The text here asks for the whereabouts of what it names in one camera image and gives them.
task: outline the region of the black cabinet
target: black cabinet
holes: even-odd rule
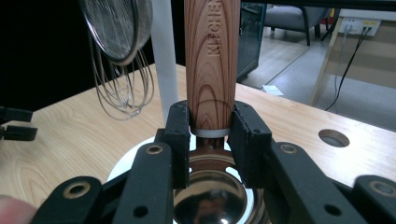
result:
[[[240,82],[259,65],[262,46],[262,24],[266,4],[242,3],[238,42],[238,73]]]

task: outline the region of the black cable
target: black cable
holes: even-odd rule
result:
[[[352,57],[350,58],[350,60],[349,60],[349,62],[348,62],[348,64],[347,64],[347,66],[346,66],[346,71],[344,72],[343,77],[341,78],[340,85],[338,86],[337,96],[335,97],[335,99],[334,99],[334,101],[332,102],[332,104],[329,105],[329,106],[325,109],[325,111],[329,110],[333,105],[335,105],[335,102],[337,102],[337,99],[338,99],[338,97],[340,96],[341,86],[343,85],[344,79],[345,79],[345,77],[346,77],[346,75],[347,75],[347,71],[349,70],[349,67],[350,67],[350,65],[352,64],[353,59],[355,58],[355,55],[356,55],[356,52],[358,51],[358,48],[361,46],[361,42],[363,42],[364,37],[367,36],[367,34],[370,32],[371,29],[372,29],[372,28],[369,27],[369,28],[367,29],[366,33],[364,34],[364,31],[366,30],[366,27],[363,27],[363,30],[361,31],[361,36],[359,37],[358,44],[356,45],[355,51],[353,52],[353,55],[352,55]]]

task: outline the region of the electrical cable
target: electrical cable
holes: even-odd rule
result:
[[[334,100],[335,100],[335,98],[337,97],[337,91],[338,91],[338,88],[337,88],[337,78],[338,78],[338,76],[340,75],[340,70],[341,70],[341,64],[342,64],[342,62],[343,62],[343,60],[344,60],[344,55],[345,55],[345,52],[344,52],[344,45],[346,44],[346,42],[347,42],[347,35],[349,34],[349,32],[352,30],[352,25],[347,25],[346,27],[345,27],[345,29],[344,29],[344,38],[343,38],[343,44],[341,45],[341,56],[340,56],[340,60],[339,60],[339,62],[338,62],[338,66],[337,66],[337,71],[335,72],[335,77],[334,77]],[[335,109],[335,113],[336,114],[338,114],[338,111],[337,111],[337,104],[336,103],[334,103],[334,109]]]
[[[345,77],[346,77],[346,75],[347,75],[347,71],[349,70],[349,67],[350,67],[350,65],[352,64],[353,59],[355,58],[355,55],[356,55],[356,52],[358,51],[358,48],[361,46],[361,42],[363,42],[363,39],[367,36],[367,34],[370,32],[370,30],[371,30],[372,28],[369,27],[369,28],[367,29],[367,31],[366,31],[366,29],[367,29],[367,27],[363,27],[363,30],[361,31],[361,36],[359,37],[358,44],[356,45],[355,51],[353,52],[353,55],[352,55],[352,57],[350,58],[350,60],[349,60],[349,62],[348,62],[348,64],[347,64],[347,66],[346,66],[346,71],[344,72],[344,74],[343,74],[343,76],[342,76],[342,78],[341,78],[341,81],[340,81],[340,85],[338,86],[337,96],[335,97],[335,99],[334,99],[334,101],[332,102],[332,104],[329,105],[329,106],[325,109],[325,111],[329,110],[329,109],[330,109],[333,105],[335,105],[335,103],[337,102],[338,97],[340,96],[341,87],[342,87],[342,85],[343,85],[343,83],[344,83],[344,79],[345,79]]]

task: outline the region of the white pole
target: white pole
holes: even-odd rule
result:
[[[163,105],[163,122],[172,104],[178,102],[175,43],[170,0],[152,0],[151,42]]]

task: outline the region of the gray chair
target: gray chair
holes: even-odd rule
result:
[[[304,32],[306,44],[310,46],[309,30],[315,27],[315,37],[320,38],[320,22],[326,21],[326,30],[329,28],[329,14],[331,9],[326,7],[293,7],[274,6],[266,11],[264,26]]]

